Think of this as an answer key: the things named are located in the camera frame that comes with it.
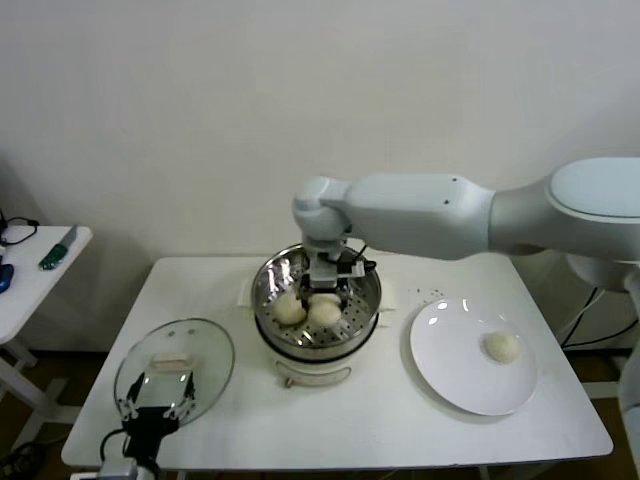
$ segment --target table leg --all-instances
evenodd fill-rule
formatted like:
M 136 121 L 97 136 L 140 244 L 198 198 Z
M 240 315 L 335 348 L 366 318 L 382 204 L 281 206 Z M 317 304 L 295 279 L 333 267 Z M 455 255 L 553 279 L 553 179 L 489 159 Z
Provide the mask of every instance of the table leg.
M 65 379 L 52 380 L 47 390 L 43 392 L 0 358 L 0 382 L 9 392 L 34 410 L 14 447 L 34 440 L 42 424 L 47 422 L 73 424 L 80 413 L 80 407 L 63 406 L 56 402 L 56 398 L 67 384 Z
M 38 363 L 38 359 L 17 338 L 2 345 L 2 348 L 13 355 L 16 360 L 22 361 L 27 367 L 35 367 Z
M 0 358 L 0 382 L 13 395 L 36 410 L 41 415 L 55 416 L 57 404 L 52 402 L 42 390 Z

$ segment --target power cord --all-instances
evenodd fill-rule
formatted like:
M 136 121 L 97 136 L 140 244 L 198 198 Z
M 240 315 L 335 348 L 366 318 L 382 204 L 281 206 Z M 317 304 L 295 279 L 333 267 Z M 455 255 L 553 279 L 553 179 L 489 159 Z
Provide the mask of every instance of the power cord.
M 602 296 L 604 295 L 604 290 L 602 292 L 600 292 L 600 295 L 598 295 L 598 297 L 596 297 L 596 293 L 598 293 L 598 287 L 595 287 L 592 291 L 591 291 L 591 295 L 589 295 L 589 298 L 587 299 L 587 301 L 584 303 L 583 307 L 580 309 L 580 311 L 576 314 L 576 316 L 574 317 L 574 319 L 569 322 L 567 324 L 567 326 L 564 327 L 564 329 L 568 328 L 569 325 L 571 325 L 573 323 L 573 328 L 571 329 L 571 331 L 569 332 L 569 335 L 567 335 L 567 337 L 564 339 L 564 341 L 560 344 L 560 346 L 562 348 L 566 347 L 567 344 L 569 343 L 569 340 L 571 340 L 571 337 L 573 337 L 573 334 L 576 332 L 576 330 L 578 329 L 578 327 L 580 326 L 580 323 L 582 322 L 582 318 L 584 317 L 584 314 L 587 312 L 587 310 L 589 310 L 593 305 L 595 305 L 595 303 L 600 300 L 602 298 Z
M 595 340 L 589 340 L 588 342 L 570 343 L 568 345 L 565 345 L 563 348 L 582 347 L 584 345 L 591 345 L 591 344 L 594 344 L 594 343 L 604 342 L 605 340 L 611 340 L 612 338 L 616 338 L 616 337 L 619 337 L 621 335 L 624 335 L 629 330 L 631 330 L 633 327 L 635 327 L 638 323 L 640 323 L 640 320 L 636 318 L 633 322 L 631 322 L 630 325 L 626 326 L 625 328 L 623 328 L 619 332 L 612 333 L 611 335 L 607 335 L 606 337 L 602 337 L 602 338 L 597 338 Z
M 16 220 L 22 221 L 24 222 L 27 226 L 29 227 L 33 227 L 33 232 L 29 233 L 28 235 L 26 235 L 25 237 L 21 238 L 20 240 L 16 240 L 15 242 L 9 242 L 6 239 L 2 239 L 2 244 L 4 246 L 8 246 L 8 245 L 18 245 L 22 242 L 24 242 L 25 240 L 30 239 L 31 237 L 33 237 L 36 233 L 38 233 L 38 227 L 40 226 L 40 222 L 38 222 L 37 220 L 33 220 L 31 218 L 27 218 L 27 217 L 11 217 L 11 218 L 6 218 L 4 216 L 4 212 L 2 211 L 2 209 L 0 208 L 0 225 L 2 225 L 3 227 L 8 227 L 12 222 L 15 222 Z

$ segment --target white table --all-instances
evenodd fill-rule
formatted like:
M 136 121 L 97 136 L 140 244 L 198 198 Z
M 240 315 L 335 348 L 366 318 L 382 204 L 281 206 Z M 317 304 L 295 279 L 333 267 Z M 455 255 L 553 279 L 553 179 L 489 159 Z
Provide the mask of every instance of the white table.
M 15 338 L 91 240 L 91 230 L 79 227 L 76 241 L 58 268 L 48 272 L 40 271 L 38 262 L 62 239 L 69 228 L 38 227 L 38 233 L 24 243 L 8 246 L 2 259 L 2 263 L 13 264 L 15 272 L 9 289 L 0 294 L 0 345 L 15 356 L 18 362 L 12 366 L 0 358 L 0 383 L 34 410 L 14 446 L 33 440 L 45 422 L 73 423 L 79 412 L 79 407 L 62 406 L 55 401 L 66 385 L 64 379 L 54 379 L 43 392 L 20 374 L 24 365 L 33 366 L 37 360 Z M 14 241 L 32 230 L 31 227 L 11 226 L 3 236 Z
M 606 455 L 612 442 L 511 262 L 483 254 L 459 262 L 380 255 L 397 290 L 351 376 L 326 388 L 286 389 L 270 366 L 252 312 L 237 307 L 242 281 L 261 258 L 165 258 L 151 271 L 82 412 L 62 458 L 99 465 L 104 434 L 120 425 L 113 380 L 127 351 L 150 330 L 188 317 L 216 319 L 236 348 L 218 403 L 162 443 L 171 470 L 367 469 L 538 462 Z M 516 413 L 482 417 L 438 397 L 406 348 L 411 312 L 445 295 L 482 298 L 518 324 L 539 366 L 535 396 Z M 118 441 L 109 442 L 113 454 Z

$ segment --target steamed bun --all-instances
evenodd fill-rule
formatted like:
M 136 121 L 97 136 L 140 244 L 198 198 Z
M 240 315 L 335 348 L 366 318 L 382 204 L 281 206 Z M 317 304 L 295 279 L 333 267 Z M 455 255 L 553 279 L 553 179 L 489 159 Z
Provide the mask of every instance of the steamed bun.
M 295 293 L 287 292 L 273 302 L 273 316 L 283 325 L 294 325 L 304 320 L 307 312 Z
M 520 339 L 506 332 L 494 332 L 483 343 L 491 358 L 500 363 L 512 363 L 522 354 Z
M 340 317 L 342 317 L 340 307 L 331 300 L 316 301 L 309 309 L 309 322 L 320 327 L 333 327 Z

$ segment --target white wall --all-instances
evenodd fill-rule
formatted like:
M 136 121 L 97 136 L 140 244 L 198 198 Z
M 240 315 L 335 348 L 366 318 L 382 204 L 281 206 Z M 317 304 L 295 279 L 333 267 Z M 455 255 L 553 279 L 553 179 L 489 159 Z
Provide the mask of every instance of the white wall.
M 633 0 L 0 2 L 0 202 L 96 234 L 28 338 L 107 348 L 156 258 L 295 242 L 309 174 L 501 188 L 640 154 L 639 15 Z M 553 262 L 536 262 L 539 285 Z

